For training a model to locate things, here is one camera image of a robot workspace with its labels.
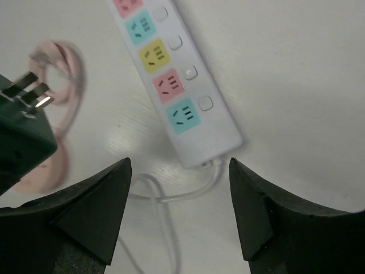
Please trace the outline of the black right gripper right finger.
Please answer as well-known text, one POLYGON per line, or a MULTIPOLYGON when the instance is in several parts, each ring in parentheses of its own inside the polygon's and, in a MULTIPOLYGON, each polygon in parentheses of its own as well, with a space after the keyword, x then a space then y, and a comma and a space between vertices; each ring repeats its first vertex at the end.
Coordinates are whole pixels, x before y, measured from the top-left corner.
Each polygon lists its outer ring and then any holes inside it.
POLYGON ((364 212, 329 208, 265 180, 237 159, 229 182, 251 273, 363 273, 364 212))

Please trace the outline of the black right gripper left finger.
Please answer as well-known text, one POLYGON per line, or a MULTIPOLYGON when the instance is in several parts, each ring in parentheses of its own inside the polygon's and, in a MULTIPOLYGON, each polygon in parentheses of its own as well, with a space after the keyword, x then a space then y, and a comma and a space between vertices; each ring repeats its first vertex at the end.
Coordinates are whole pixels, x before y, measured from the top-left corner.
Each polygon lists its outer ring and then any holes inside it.
POLYGON ((51 195, 2 208, 1 272, 104 273, 131 177, 131 161, 125 158, 51 195))

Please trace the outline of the dark green cube plug adapter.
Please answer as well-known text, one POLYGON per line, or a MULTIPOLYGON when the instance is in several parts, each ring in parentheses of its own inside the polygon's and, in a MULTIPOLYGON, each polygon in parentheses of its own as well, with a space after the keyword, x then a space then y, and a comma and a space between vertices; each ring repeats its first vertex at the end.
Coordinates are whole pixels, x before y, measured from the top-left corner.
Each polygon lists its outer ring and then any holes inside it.
POLYGON ((13 82, 1 76, 1 194, 58 148, 43 111, 54 99, 38 100, 48 90, 30 71, 13 82))

